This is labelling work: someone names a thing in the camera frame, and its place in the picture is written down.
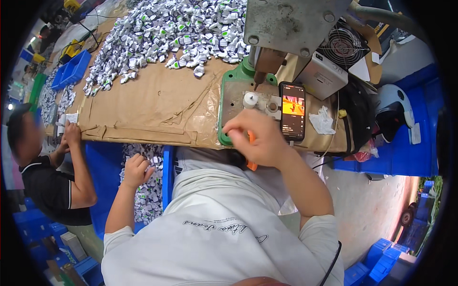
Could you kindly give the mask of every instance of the phone screen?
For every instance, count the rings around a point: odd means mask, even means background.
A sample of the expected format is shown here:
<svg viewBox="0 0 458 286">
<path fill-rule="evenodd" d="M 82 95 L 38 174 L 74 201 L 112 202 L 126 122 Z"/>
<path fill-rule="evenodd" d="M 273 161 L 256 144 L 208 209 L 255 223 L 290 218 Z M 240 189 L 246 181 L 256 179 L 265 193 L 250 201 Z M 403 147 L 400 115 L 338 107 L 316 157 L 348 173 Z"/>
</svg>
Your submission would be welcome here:
<svg viewBox="0 0 458 286">
<path fill-rule="evenodd" d="M 304 88 L 283 85 L 282 131 L 285 136 L 304 138 Z"/>
</svg>

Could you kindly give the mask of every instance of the concrete floor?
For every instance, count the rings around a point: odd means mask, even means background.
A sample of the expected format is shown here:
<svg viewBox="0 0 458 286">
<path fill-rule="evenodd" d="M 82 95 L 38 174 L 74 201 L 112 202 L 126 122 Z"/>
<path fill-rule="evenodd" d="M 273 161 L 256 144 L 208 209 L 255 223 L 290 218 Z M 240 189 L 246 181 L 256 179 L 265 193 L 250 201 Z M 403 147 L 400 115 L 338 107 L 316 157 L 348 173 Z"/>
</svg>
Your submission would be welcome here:
<svg viewBox="0 0 458 286">
<path fill-rule="evenodd" d="M 362 173 L 323 168 L 334 202 L 345 269 L 360 260 L 380 238 L 392 239 L 410 190 L 410 177 L 389 176 L 370 182 Z"/>
</svg>

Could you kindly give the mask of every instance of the helmet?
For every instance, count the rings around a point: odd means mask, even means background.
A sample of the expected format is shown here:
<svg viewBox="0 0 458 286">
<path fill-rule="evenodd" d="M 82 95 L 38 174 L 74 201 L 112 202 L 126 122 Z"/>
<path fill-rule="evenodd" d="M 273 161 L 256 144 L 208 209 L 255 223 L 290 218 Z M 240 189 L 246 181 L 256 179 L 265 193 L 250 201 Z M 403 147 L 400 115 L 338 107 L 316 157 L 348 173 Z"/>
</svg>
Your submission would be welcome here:
<svg viewBox="0 0 458 286">
<path fill-rule="evenodd" d="M 414 112 L 405 92 L 394 84 L 386 84 L 377 89 L 372 96 L 375 106 L 375 121 L 383 139 L 390 143 L 398 129 L 406 124 L 409 128 L 415 125 Z"/>
</svg>

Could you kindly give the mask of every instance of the smartphone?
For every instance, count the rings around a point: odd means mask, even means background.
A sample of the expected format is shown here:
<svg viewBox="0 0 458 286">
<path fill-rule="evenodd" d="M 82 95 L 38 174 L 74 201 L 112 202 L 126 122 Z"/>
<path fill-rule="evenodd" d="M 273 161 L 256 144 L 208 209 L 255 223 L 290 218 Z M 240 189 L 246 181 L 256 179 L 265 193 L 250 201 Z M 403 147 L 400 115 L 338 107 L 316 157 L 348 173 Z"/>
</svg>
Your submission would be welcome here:
<svg viewBox="0 0 458 286">
<path fill-rule="evenodd" d="M 279 93 L 283 99 L 280 126 L 286 141 L 304 140 L 305 91 L 304 87 L 282 81 Z"/>
</svg>

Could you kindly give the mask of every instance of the red plastic bag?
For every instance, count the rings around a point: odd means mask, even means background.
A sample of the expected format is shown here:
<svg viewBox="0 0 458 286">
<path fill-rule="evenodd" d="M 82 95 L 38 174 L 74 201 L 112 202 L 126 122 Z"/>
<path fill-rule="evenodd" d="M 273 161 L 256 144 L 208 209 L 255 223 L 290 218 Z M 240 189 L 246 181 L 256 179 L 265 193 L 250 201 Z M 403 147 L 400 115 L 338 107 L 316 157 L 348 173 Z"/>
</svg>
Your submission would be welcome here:
<svg viewBox="0 0 458 286">
<path fill-rule="evenodd" d="M 374 146 L 374 140 L 371 138 L 369 141 L 369 146 L 370 146 L 370 151 L 369 152 L 358 152 L 356 154 L 353 154 L 353 157 L 356 159 L 356 161 L 362 163 L 366 162 L 369 160 L 372 156 L 375 158 L 378 158 L 378 149 Z"/>
</svg>

